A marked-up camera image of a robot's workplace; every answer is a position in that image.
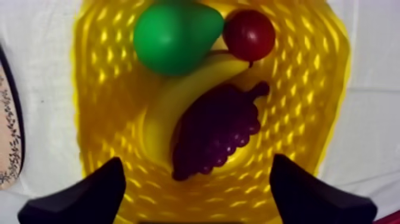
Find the patterned fabric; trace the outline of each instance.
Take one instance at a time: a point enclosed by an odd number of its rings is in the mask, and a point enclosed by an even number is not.
[[[20,121],[4,63],[0,63],[0,190],[15,182],[23,161]]]

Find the green pear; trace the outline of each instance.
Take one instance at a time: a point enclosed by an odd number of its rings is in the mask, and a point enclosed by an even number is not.
[[[140,15],[133,44],[138,59],[156,73],[180,76],[203,60],[221,35],[224,19],[193,1],[162,1]]]

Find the plastic fruit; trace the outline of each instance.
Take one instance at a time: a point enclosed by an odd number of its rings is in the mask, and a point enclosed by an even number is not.
[[[149,158],[168,167],[171,138],[183,113],[201,95],[248,66],[248,62],[230,54],[218,54],[207,58],[192,74],[171,80],[149,106],[145,117],[143,134]]]
[[[224,27],[215,9],[191,1],[165,1],[151,5],[135,26],[138,59],[164,75],[191,72],[204,59]]]
[[[236,148],[244,147],[260,131],[253,101],[267,95],[260,82],[249,92],[233,85],[218,86],[196,100],[182,117],[173,152],[173,179],[183,181],[196,173],[209,174],[225,164]]]
[[[223,32],[229,52],[246,61],[257,61],[268,55],[274,47],[275,37],[271,21],[255,10],[232,14]]]

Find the red apple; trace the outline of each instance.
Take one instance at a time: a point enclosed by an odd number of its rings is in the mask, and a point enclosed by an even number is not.
[[[256,10],[232,14],[223,32],[229,52],[245,61],[257,61],[268,55],[274,48],[275,37],[271,21]]]

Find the white fabric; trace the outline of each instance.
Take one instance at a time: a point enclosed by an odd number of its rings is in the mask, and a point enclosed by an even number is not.
[[[400,209],[400,1],[329,0],[344,21],[353,69],[319,177],[371,197],[378,217]],[[0,0],[0,42],[20,93],[26,161],[0,191],[0,223],[18,223],[28,198],[81,178],[70,51],[80,0]]]

